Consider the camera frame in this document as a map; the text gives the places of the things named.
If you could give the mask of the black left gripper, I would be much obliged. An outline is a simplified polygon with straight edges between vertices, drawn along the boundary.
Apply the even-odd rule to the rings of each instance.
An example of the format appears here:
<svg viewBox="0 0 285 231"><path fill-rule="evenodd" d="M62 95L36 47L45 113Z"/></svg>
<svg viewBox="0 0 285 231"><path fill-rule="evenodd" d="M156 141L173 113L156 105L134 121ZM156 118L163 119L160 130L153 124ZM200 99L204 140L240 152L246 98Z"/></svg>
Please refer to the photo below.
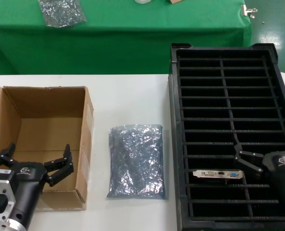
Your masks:
<svg viewBox="0 0 285 231"><path fill-rule="evenodd" d="M13 142L8 148L0 151L0 166L11 168L15 173L15 179L18 180L18 187L14 193L16 202L11 219L28 228L44 184L47 182L50 187L53 187L74 172L72 153L70 145L67 144L62 158L48 161L43 165L36 162L16 164L16 161L12 159L14 151Z"/></svg>

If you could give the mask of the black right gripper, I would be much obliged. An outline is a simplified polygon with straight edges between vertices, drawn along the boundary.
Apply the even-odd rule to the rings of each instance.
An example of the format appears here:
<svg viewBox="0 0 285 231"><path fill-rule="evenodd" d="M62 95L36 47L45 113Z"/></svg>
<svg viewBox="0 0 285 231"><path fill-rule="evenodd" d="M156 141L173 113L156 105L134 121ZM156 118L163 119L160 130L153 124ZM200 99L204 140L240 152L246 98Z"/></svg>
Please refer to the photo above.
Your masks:
<svg viewBox="0 0 285 231"><path fill-rule="evenodd" d="M279 202L285 209L285 151L271 152L266 155L257 152L244 151L241 143L234 146L234 165L244 172L246 176L251 176L258 180L266 176L270 185L279 196Z"/></svg>

